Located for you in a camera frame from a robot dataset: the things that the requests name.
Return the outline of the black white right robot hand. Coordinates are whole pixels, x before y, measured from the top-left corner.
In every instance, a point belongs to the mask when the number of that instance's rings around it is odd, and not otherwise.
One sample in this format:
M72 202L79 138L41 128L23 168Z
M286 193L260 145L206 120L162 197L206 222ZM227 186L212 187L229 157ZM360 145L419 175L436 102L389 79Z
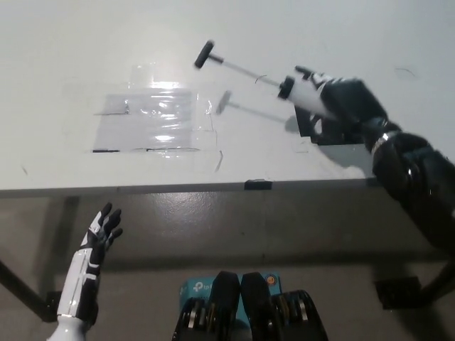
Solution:
M331 77L296 66L302 81L293 86L289 101L298 109L334 121L343 134L365 144L377 141L388 128L387 112L359 78Z

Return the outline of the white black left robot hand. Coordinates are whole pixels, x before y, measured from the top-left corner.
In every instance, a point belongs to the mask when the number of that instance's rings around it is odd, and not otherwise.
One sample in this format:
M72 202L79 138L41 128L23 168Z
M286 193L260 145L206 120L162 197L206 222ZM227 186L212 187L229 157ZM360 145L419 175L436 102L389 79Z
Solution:
M61 293L57 315L92 323L97 314L97 294L105 256L123 230L120 209L107 203L90 223L79 249L74 253Z

